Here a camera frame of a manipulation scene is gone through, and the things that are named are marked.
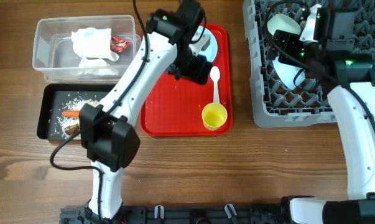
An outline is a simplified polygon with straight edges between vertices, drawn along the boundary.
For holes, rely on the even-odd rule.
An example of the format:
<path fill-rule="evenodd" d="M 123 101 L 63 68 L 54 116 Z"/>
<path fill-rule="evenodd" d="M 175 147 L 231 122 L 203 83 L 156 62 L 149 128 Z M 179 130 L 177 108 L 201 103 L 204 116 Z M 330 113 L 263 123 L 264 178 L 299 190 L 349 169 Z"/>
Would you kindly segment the mint green bowl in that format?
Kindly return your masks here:
<path fill-rule="evenodd" d="M 299 35 L 301 28 L 297 22 L 295 22 L 289 16 L 278 13 L 274 15 L 267 23 L 267 28 L 271 35 L 274 35 L 276 30 L 282 30 L 291 34 Z"/>

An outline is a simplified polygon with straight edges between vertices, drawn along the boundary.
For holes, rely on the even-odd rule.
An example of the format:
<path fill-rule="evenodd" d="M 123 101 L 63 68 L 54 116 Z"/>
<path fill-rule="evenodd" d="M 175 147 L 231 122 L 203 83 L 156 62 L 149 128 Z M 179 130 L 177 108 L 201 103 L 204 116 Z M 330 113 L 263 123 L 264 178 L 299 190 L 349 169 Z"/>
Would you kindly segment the light blue small bowl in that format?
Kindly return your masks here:
<path fill-rule="evenodd" d="M 277 73 L 283 84 L 290 90 L 296 89 L 305 80 L 305 72 L 300 67 L 279 62 L 279 56 L 272 61 L 275 72 Z"/>

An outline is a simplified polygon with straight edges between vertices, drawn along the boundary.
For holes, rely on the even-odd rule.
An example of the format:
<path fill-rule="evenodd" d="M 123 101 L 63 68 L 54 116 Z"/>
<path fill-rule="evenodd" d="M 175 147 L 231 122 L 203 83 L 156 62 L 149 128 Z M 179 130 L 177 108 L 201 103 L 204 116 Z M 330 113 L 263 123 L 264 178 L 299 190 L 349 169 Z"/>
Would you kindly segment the yellow cup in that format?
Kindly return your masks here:
<path fill-rule="evenodd" d="M 203 108 L 201 118 L 206 129 L 216 131 L 226 123 L 228 112 L 220 103 L 209 103 Z"/>

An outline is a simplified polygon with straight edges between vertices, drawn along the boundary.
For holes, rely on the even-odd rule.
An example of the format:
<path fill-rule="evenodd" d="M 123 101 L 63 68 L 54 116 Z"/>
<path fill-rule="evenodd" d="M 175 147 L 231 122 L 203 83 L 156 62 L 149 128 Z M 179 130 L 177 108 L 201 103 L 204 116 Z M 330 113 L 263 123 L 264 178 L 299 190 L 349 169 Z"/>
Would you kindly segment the red snack wrapper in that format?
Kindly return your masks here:
<path fill-rule="evenodd" d="M 123 40 L 119 37 L 113 36 L 111 38 L 110 50 L 116 53 L 125 51 L 129 47 L 130 41 Z"/>

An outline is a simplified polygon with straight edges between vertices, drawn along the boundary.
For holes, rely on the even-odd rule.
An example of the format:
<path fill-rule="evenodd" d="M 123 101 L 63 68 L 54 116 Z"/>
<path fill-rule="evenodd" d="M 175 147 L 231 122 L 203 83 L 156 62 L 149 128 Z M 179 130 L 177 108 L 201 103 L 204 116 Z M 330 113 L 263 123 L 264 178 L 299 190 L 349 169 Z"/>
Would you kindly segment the white napkin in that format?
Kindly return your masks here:
<path fill-rule="evenodd" d="M 73 51 L 81 58 L 79 67 L 105 67 L 105 60 L 116 62 L 119 55 L 111 50 L 111 28 L 89 27 L 72 32 Z"/>

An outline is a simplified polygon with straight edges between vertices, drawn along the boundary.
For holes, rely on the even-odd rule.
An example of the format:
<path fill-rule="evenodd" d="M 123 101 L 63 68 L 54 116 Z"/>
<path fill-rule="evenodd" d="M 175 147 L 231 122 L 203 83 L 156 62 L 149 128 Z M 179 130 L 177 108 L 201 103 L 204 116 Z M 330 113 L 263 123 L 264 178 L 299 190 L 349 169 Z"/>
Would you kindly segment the white rice pile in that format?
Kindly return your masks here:
<path fill-rule="evenodd" d="M 75 123 L 78 123 L 80 125 L 80 120 L 79 118 L 65 117 L 62 115 L 62 112 L 80 111 L 85 104 L 89 104 L 91 106 L 98 106 L 99 101 L 92 99 L 83 100 L 82 98 L 74 98 L 73 100 L 70 100 L 66 103 L 62 103 L 60 109 L 58 109 L 60 115 L 56 116 L 57 121 L 55 122 L 55 124 L 57 125 L 57 127 L 55 128 L 54 133 L 59 134 L 62 139 L 70 137 L 69 135 L 65 134 L 64 128 Z"/>

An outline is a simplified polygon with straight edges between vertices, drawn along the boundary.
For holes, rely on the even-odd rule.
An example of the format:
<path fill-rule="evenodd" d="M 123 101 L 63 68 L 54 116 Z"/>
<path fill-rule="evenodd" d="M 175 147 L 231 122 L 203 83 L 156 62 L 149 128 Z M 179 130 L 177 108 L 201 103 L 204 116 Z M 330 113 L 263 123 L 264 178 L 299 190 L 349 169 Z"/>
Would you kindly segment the orange carrot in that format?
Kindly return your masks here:
<path fill-rule="evenodd" d="M 79 118 L 80 112 L 79 111 L 63 111 L 62 115 L 69 118 Z"/>

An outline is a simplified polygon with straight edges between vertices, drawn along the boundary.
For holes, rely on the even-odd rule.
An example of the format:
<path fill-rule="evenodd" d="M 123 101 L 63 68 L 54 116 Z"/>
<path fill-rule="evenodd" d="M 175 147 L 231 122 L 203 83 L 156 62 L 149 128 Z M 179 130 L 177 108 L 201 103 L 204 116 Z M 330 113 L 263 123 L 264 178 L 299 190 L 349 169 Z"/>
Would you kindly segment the brown mushroom scrap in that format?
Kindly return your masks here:
<path fill-rule="evenodd" d="M 65 134 L 67 134 L 69 136 L 72 136 L 72 135 L 76 134 L 77 132 L 79 132 L 79 130 L 80 130 L 80 125 L 78 123 L 66 126 L 64 128 Z"/>

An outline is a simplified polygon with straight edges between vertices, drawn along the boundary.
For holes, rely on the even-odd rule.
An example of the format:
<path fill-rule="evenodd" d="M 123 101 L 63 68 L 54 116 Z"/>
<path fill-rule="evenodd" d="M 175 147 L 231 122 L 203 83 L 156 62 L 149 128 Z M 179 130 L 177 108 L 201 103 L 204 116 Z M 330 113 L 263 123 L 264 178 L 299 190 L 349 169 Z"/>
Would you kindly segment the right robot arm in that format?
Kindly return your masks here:
<path fill-rule="evenodd" d="M 354 9 L 301 3 L 300 27 L 285 14 L 268 11 L 264 23 L 274 69 L 290 88 L 315 74 L 339 128 L 348 174 L 348 199 L 313 196 L 283 199 L 289 223 L 375 223 L 375 65 L 354 52 Z"/>

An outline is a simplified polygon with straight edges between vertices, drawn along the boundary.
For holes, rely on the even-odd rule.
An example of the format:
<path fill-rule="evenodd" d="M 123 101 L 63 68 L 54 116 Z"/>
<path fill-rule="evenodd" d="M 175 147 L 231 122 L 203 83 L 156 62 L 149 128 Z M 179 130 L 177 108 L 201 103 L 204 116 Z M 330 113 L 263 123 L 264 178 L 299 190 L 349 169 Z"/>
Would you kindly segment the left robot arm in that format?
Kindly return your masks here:
<path fill-rule="evenodd" d="M 191 49 L 203 41 L 193 36 L 205 19 L 205 11 L 196 1 L 182 1 L 175 12 L 158 9 L 150 14 L 141 48 L 121 79 L 98 106 L 82 107 L 81 145 L 94 173 L 93 196 L 85 207 L 90 222 L 121 221 L 124 168 L 140 146 L 134 126 L 161 75 L 170 72 L 177 80 L 207 83 L 212 64 Z"/>

